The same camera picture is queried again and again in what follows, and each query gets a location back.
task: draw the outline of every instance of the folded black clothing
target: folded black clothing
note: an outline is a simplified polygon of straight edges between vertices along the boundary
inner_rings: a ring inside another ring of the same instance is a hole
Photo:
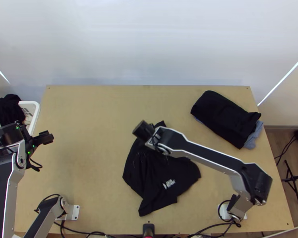
[[[22,123],[25,115],[19,107],[21,99],[18,95],[8,94],[4,98],[0,98],[0,125],[5,126],[15,121]]]
[[[166,126],[162,121],[155,125]],[[199,168],[188,158],[158,153],[136,139],[128,154],[123,173],[125,182],[143,198],[139,216],[177,202],[177,196],[200,177]]]
[[[261,114],[247,112],[214,91],[206,91],[191,109],[191,114],[214,133],[241,149],[256,128]]]

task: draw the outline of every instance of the printed logo on shirt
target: printed logo on shirt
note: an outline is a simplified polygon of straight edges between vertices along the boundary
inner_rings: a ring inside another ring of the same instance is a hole
[[[165,184],[162,183],[162,185],[164,186],[164,189],[168,189],[169,187],[175,184],[176,184],[176,181],[174,179],[169,179],[168,181],[165,182]]]

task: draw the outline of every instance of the wooden table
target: wooden table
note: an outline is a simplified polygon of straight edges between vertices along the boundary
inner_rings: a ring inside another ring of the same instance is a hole
[[[33,159],[41,172],[27,170],[17,194],[17,231],[26,231],[36,217],[33,209],[49,194],[61,193],[79,204],[77,221],[66,226],[107,234],[141,234],[142,224],[155,224],[157,234],[191,234],[220,223],[217,205],[230,199],[228,176],[198,164],[201,179],[178,197],[178,203],[139,217],[139,197],[122,179],[125,161],[142,120],[159,122],[196,143],[256,162],[273,178],[267,204],[254,206],[242,227],[229,232],[285,230],[293,223],[279,174],[262,131],[253,150],[237,149],[190,114],[206,90],[216,91],[247,111],[257,111],[248,86],[47,86],[35,133],[49,130],[54,143],[40,146]],[[225,227],[210,232],[221,233]],[[59,227],[51,231],[59,233]]]

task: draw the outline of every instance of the white laundry basket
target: white laundry basket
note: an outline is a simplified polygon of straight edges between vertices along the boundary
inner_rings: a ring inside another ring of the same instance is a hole
[[[27,126],[29,134],[32,135],[35,128],[35,124],[37,123],[37,118],[39,117],[41,109],[40,104],[35,101],[20,101],[19,106],[21,107],[25,115],[32,116],[31,123]]]

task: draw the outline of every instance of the wooden floor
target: wooden floor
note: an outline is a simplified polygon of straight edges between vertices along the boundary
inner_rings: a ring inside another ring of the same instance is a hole
[[[269,129],[266,130],[269,143],[271,145],[271,149],[273,151],[274,156],[278,156],[281,152],[284,146],[288,143],[288,141],[293,136],[292,130],[277,130],[277,129]],[[292,172],[294,175],[298,175],[298,142],[295,141],[289,148],[286,154],[283,155],[281,162],[278,165],[278,171],[281,176],[281,178],[286,177],[286,165],[284,164],[284,160],[287,160]],[[294,191],[291,189],[291,187],[284,183],[283,184],[284,191],[287,197],[288,205],[291,211],[292,219],[294,222],[294,226],[298,226],[298,204],[297,204],[297,198],[294,193]],[[270,234],[274,234],[275,232],[264,232],[263,234],[265,236],[268,236]],[[65,235],[66,238],[84,238],[85,235]],[[48,238],[60,238],[61,236],[59,234],[49,234],[47,236]],[[254,232],[254,233],[229,233],[226,234],[225,237],[227,238],[260,238],[263,237],[261,232]],[[298,229],[294,231],[290,231],[278,236],[275,236],[276,238],[298,238]]]

